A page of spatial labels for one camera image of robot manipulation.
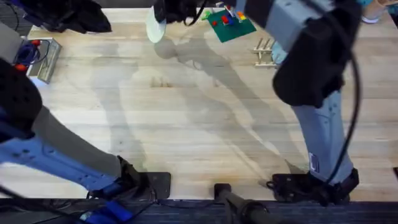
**red lego brick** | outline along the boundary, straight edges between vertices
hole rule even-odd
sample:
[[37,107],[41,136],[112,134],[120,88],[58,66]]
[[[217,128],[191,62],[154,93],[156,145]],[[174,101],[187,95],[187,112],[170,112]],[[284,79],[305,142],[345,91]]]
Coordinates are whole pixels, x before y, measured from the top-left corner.
[[226,16],[221,16],[221,20],[225,23],[228,24],[228,18]]

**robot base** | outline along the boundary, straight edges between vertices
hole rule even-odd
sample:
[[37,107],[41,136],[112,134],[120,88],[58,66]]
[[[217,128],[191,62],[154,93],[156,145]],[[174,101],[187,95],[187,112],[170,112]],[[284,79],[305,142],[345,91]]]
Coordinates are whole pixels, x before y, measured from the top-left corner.
[[171,174],[168,172],[141,172],[139,173],[143,185],[142,194],[137,199],[147,198],[153,191],[156,199],[168,199],[170,197]]
[[274,191],[279,202],[316,201],[322,206],[329,203],[345,204],[349,202],[349,193],[359,184],[358,171],[342,183],[324,186],[324,182],[311,174],[274,174],[267,187]]

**green lego baseplate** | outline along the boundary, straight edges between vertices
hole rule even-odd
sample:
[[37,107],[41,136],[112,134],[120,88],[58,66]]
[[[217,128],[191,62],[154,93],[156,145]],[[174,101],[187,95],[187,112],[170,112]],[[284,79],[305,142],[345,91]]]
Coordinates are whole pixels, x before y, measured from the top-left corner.
[[232,20],[234,22],[232,25],[224,25],[223,21],[221,20],[221,16],[226,15],[229,15],[229,12],[227,10],[223,10],[210,14],[207,18],[221,43],[257,31],[249,19],[245,19],[242,22],[239,22],[236,17],[233,17]]

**black cable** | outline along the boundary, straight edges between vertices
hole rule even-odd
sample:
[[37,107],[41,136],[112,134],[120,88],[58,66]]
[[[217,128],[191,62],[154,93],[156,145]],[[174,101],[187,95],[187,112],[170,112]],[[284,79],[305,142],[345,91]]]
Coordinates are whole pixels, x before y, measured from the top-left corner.
[[202,205],[202,206],[191,206],[191,207],[189,207],[189,206],[179,206],[179,205],[168,205],[168,204],[162,203],[162,202],[160,202],[160,201],[158,200],[158,201],[157,201],[157,204],[158,204],[158,205],[161,205],[161,206],[169,207],[169,208],[179,208],[179,209],[203,209],[203,208],[208,208],[208,207],[214,205],[215,203],[214,203],[214,202],[210,202],[210,203],[205,204],[205,205]]
[[40,41],[47,43],[47,50],[42,58],[40,58],[39,47],[29,42],[20,47],[20,49],[16,54],[14,63],[20,65],[34,65],[46,59],[50,51],[51,43],[49,40],[40,40]]
[[14,15],[15,15],[15,18],[16,18],[16,21],[17,21],[17,25],[15,26],[14,30],[17,31],[18,28],[19,28],[19,17],[18,17],[18,14],[17,14],[17,12],[15,11],[14,6],[12,6],[12,5],[9,4],[9,3],[6,3],[6,5],[7,5],[8,7],[10,7],[10,9],[12,10],[12,12],[13,12]]
[[348,50],[349,57],[351,59],[351,63],[353,66],[354,110],[353,110],[353,114],[351,117],[351,123],[348,128],[347,135],[346,135],[346,139],[344,141],[343,147],[341,148],[341,152],[340,152],[340,155],[338,156],[338,160],[335,164],[333,172],[330,174],[329,178],[324,183],[324,186],[326,186],[336,177],[336,174],[338,173],[338,171],[340,169],[341,163],[343,162],[344,156],[348,151],[348,146],[351,142],[355,127],[358,123],[359,109],[361,107],[361,96],[362,96],[361,76],[359,74],[358,63],[357,63],[355,54],[353,53],[353,51],[351,50],[351,47],[350,47],[351,44],[350,44],[349,37],[346,35],[342,26],[337,22],[337,20],[333,16],[330,16],[329,13],[327,13],[324,9],[322,9],[317,3],[313,2],[312,0],[300,0],[300,1],[304,2],[306,5],[310,6],[312,9],[314,9],[318,13],[325,16],[327,21],[330,23],[331,27],[340,36],[340,40],[343,43],[344,48],[346,48]]
[[42,210],[44,210],[46,212],[51,212],[51,213],[56,214],[56,215],[67,217],[70,220],[73,220],[74,222],[80,222],[80,223],[84,223],[84,224],[87,223],[86,221],[83,221],[83,220],[79,219],[78,217],[74,217],[71,214],[68,214],[68,213],[65,213],[65,212],[61,212],[61,211],[59,211],[57,209],[54,209],[54,208],[51,208],[51,207],[47,207],[45,205],[41,205],[41,204],[33,202],[33,201],[26,202],[26,200],[25,200],[26,198],[14,193],[11,190],[8,190],[7,188],[3,187],[2,185],[0,185],[0,193],[2,193],[4,195],[7,195],[10,198],[13,198],[17,203],[19,203],[21,205],[29,204],[32,207],[40,208],[40,209],[42,209]]
[[203,10],[205,9],[206,5],[207,5],[207,0],[204,0],[203,4],[201,5],[201,7],[200,7],[200,9],[199,9],[199,12],[197,13],[197,16],[196,16],[195,18],[193,18],[192,22],[189,23],[189,24],[187,24],[187,19],[185,18],[185,19],[184,19],[184,24],[185,24],[186,26],[192,26],[192,25],[194,25],[194,24],[197,22],[197,20],[199,19],[200,15],[202,14],[202,12],[203,12]]

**table surface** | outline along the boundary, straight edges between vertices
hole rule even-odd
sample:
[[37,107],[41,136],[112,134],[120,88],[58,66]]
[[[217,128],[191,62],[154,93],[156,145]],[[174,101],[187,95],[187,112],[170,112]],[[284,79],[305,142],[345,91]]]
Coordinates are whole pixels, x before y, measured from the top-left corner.
[[[163,41],[146,37],[147,9],[104,9],[108,34],[51,34],[63,49],[44,105],[68,128],[139,171],[172,174],[171,198],[212,198],[227,182],[244,198],[272,200],[261,186],[274,173],[308,169],[300,125],[272,89],[274,69],[255,68],[251,49],[263,30],[221,44],[207,22],[172,24]],[[361,183],[352,200],[396,201],[398,30],[385,14],[363,24],[355,51],[364,100],[349,154]],[[343,121],[353,98],[345,72]],[[84,197],[77,184],[14,164],[0,182],[27,197]]]

